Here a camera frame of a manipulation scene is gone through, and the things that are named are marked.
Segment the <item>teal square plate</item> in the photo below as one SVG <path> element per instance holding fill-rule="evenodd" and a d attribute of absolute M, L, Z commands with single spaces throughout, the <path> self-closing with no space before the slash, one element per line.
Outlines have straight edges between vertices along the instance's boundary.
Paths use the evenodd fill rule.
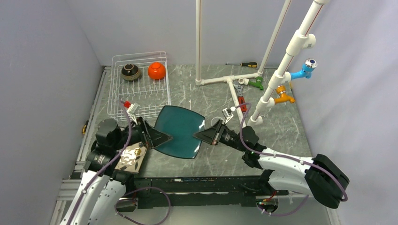
<path fill-rule="evenodd" d="M 165 155 L 194 159 L 201 146 L 201 140 L 193 135 L 205 129 L 206 120 L 201 114 L 187 108 L 166 105 L 160 111 L 155 129 L 171 136 L 171 140 L 155 149 Z"/>

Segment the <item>brown patterned bowl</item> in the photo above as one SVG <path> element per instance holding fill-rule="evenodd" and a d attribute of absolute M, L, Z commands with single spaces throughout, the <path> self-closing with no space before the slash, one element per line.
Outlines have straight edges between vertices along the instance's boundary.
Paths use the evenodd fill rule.
<path fill-rule="evenodd" d="M 122 78 L 132 82 L 141 77 L 141 71 L 135 64 L 126 64 L 121 69 Z"/>

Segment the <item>orange plastic bowl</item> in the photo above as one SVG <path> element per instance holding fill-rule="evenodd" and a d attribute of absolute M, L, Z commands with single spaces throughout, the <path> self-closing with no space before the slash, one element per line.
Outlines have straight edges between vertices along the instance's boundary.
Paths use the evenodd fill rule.
<path fill-rule="evenodd" d="M 166 67 L 160 62 L 154 62 L 148 67 L 148 76 L 154 80 L 166 77 Z"/>

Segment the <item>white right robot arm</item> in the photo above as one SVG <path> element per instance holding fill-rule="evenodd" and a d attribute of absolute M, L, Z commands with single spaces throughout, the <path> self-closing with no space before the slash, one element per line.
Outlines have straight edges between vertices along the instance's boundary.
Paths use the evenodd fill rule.
<path fill-rule="evenodd" d="M 280 190 L 298 192 L 332 209 L 348 200 L 349 178 L 323 154 L 299 157 L 281 153 L 259 144 L 251 126 L 235 133 L 221 121 L 193 136 L 211 145 L 222 143 L 243 152 L 242 159 L 249 167 L 263 170 L 258 184 L 265 195 Z"/>

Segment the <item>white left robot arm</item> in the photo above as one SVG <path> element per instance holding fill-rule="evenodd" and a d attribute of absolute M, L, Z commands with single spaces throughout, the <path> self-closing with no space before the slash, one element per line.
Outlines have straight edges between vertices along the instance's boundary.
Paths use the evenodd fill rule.
<path fill-rule="evenodd" d="M 129 146 L 150 150 L 172 140 L 141 117 L 127 118 L 122 128 L 114 119 L 99 123 L 96 140 L 86 158 L 84 172 L 62 225 L 99 225 L 121 197 L 136 191 L 134 175 L 117 170 L 122 153 Z"/>

